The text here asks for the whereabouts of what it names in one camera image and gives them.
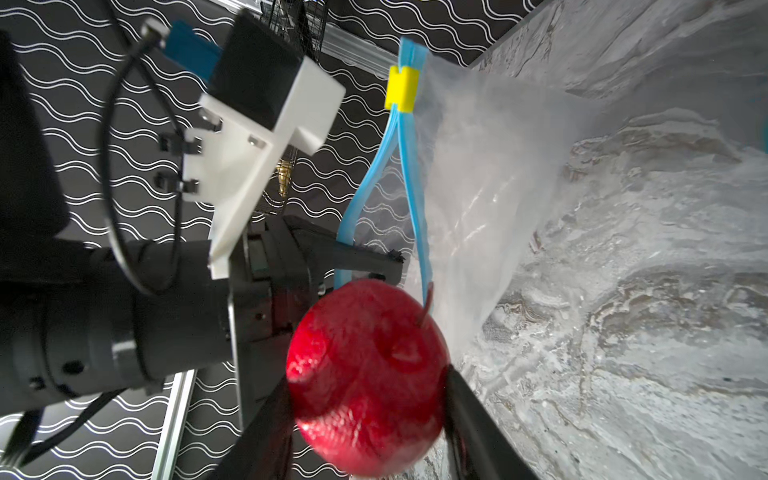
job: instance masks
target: apple stem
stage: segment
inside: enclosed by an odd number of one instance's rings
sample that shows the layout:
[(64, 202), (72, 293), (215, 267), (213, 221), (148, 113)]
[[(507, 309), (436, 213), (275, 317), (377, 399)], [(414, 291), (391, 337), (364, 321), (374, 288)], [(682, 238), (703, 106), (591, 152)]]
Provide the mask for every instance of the apple stem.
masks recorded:
[(424, 325), (424, 319), (429, 315), (429, 309), (432, 308), (432, 297), (435, 295), (435, 283), (429, 282), (427, 285), (427, 301), (424, 303), (424, 309), (419, 315), (419, 320), (416, 322), (417, 326)]

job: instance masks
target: white plastic bracket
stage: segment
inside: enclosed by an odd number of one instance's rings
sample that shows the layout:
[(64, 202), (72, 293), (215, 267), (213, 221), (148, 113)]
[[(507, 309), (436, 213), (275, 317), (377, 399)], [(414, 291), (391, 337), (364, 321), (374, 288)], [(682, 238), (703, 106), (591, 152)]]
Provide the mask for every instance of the white plastic bracket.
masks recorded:
[(230, 254), (286, 147), (317, 152), (343, 98), (344, 87), (307, 57), (273, 130), (208, 94), (200, 97), (200, 106), (221, 120), (221, 128), (186, 131), (185, 140), (199, 141), (200, 153), (184, 155), (182, 178), (197, 184), (195, 193), (184, 194), (186, 201), (215, 207), (208, 255), (214, 280), (229, 277)]

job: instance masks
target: red apple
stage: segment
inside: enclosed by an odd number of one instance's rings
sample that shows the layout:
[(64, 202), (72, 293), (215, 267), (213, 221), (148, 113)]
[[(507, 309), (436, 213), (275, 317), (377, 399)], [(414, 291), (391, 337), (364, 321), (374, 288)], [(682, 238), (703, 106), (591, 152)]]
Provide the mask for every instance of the red apple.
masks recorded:
[(348, 283), (293, 335), (286, 375), (296, 424), (337, 468), (400, 473), (442, 429), (449, 361), (435, 321), (408, 293), (379, 280)]

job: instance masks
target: screw hole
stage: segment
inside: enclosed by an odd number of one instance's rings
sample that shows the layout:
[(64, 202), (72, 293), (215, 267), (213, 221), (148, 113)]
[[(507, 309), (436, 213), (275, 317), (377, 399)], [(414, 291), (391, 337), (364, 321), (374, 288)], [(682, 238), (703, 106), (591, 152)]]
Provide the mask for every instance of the screw hole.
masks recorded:
[(85, 371), (85, 365), (80, 360), (72, 360), (71, 362), (66, 362), (61, 367), (61, 371), (67, 375), (80, 375)]

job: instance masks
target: plastic bag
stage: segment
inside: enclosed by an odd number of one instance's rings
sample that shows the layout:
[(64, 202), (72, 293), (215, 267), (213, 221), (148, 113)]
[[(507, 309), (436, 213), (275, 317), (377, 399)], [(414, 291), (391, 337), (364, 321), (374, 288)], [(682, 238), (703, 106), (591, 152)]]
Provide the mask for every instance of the plastic bag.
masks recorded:
[[(400, 66), (404, 49), (420, 48), (404, 39)], [(355, 244), (410, 254), (412, 296), (423, 299), (431, 278), (432, 316), (458, 359), (502, 297), (595, 106), (423, 54), (413, 112), (393, 108), (376, 158), (386, 162), (374, 161), (362, 210), (345, 220)], [(387, 143), (394, 123), (400, 158)]]

